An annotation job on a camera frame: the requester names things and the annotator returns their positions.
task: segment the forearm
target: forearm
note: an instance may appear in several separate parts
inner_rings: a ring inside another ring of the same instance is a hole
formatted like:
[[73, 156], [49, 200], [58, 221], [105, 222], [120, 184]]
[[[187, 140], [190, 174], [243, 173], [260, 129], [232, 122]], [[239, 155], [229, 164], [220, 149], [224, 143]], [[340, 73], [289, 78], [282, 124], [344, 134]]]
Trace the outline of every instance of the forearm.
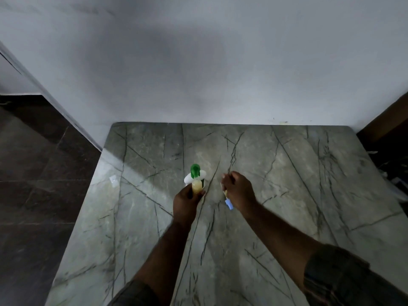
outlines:
[[134, 277], [150, 286], [161, 305], [171, 302], [187, 236], [188, 230], [173, 222]]
[[304, 270], [321, 243], [289, 225], [259, 203], [249, 204], [245, 220], [297, 286], [303, 290]]

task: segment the green spray nozzle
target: green spray nozzle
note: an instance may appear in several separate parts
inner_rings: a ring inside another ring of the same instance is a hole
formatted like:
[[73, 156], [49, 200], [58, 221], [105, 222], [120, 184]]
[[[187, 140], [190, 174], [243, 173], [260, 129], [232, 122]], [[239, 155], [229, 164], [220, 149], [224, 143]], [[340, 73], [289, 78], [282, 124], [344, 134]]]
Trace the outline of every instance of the green spray nozzle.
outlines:
[[190, 168], [191, 178], [200, 177], [200, 166], [198, 164], [193, 164]]

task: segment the hand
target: hand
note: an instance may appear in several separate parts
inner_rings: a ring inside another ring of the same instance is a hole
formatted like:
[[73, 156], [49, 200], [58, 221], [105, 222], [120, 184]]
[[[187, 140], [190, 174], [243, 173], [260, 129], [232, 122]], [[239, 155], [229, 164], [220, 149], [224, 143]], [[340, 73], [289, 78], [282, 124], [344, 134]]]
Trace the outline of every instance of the hand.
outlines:
[[191, 184], [185, 186], [173, 201], [173, 222], [181, 224], [188, 232], [191, 229], [197, 214], [197, 205], [204, 196], [205, 191], [193, 194]]
[[227, 190], [227, 196], [232, 205], [236, 207], [245, 217], [249, 208], [257, 204], [252, 184], [244, 175], [232, 171], [230, 174], [223, 174], [221, 180], [222, 190]]

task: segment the white wall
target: white wall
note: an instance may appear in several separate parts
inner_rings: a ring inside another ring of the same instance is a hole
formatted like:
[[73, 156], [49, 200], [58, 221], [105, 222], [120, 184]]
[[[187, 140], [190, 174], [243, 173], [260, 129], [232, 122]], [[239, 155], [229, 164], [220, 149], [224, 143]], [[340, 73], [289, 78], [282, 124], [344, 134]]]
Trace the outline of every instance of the white wall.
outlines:
[[39, 94], [39, 90], [0, 55], [0, 95]]
[[0, 0], [0, 41], [103, 145], [115, 121], [363, 128], [408, 90], [408, 0]]

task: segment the dark tile floor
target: dark tile floor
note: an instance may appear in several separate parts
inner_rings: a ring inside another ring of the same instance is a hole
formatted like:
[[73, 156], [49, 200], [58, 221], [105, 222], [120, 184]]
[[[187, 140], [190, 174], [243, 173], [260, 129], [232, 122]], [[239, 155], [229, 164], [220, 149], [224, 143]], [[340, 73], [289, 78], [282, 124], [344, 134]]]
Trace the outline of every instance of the dark tile floor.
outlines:
[[44, 305], [99, 156], [42, 96], [0, 97], [0, 305]]

